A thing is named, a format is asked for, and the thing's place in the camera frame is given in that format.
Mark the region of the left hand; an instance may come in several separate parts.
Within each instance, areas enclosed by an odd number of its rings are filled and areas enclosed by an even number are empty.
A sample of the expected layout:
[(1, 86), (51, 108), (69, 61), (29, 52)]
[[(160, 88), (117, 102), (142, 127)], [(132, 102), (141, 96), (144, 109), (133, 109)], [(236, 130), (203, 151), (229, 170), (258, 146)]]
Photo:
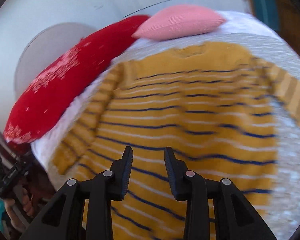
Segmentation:
[[(34, 207), (31, 202), (31, 197), (29, 197), (28, 191), (22, 186), (17, 187), (21, 193), (21, 204), (22, 210), (26, 213), (28, 217), (32, 217), (34, 214)], [(11, 219), (12, 226), (19, 232), (24, 233), (26, 231), (25, 217), (21, 213), (21, 209), (17, 207), (15, 200), (12, 198), (4, 200), (5, 210)]]

